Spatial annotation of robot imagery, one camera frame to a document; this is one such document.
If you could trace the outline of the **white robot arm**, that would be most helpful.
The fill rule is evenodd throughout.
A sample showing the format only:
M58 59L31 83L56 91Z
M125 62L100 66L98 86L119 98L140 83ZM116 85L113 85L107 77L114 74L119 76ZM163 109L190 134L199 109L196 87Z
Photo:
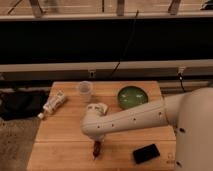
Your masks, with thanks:
M151 101L111 115L89 104L82 133L100 141L106 134L175 125L175 171L213 171L213 88Z

